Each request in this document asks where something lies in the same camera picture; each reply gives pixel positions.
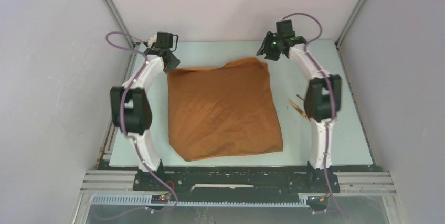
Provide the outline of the orange cloth napkin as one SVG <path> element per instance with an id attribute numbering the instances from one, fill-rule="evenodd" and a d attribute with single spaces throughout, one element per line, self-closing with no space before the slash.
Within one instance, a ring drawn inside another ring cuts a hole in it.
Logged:
<path id="1" fill-rule="evenodd" d="M 283 150 L 265 62 L 178 68 L 167 83 L 169 144 L 185 161 Z"/>

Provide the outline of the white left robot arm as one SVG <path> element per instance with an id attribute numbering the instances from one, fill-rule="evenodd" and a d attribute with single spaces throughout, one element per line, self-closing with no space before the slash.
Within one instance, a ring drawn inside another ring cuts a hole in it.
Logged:
<path id="1" fill-rule="evenodd" d="M 139 159 L 139 169 L 148 173 L 145 183 L 152 190 L 161 190 L 166 184 L 164 174 L 158 172 L 162 161 L 150 133 L 153 113 L 147 91 L 161 73 L 172 72 L 180 63 L 173 52 L 173 42 L 150 42 L 143 52 L 139 70 L 120 86 L 110 90 L 112 122 L 129 139 Z"/>

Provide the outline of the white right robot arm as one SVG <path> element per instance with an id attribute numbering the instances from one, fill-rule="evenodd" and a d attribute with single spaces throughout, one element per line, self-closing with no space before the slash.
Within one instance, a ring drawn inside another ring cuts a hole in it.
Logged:
<path id="1" fill-rule="evenodd" d="M 311 123 L 312 147 L 305 184 L 309 190 L 319 191 L 326 185 L 325 176 L 331 174 L 331 138 L 341 108 L 342 78 L 325 70 L 310 53 L 306 40 L 293 32 L 267 32 L 257 55 L 273 61 L 285 55 L 296 63 L 308 82 L 303 111 Z"/>

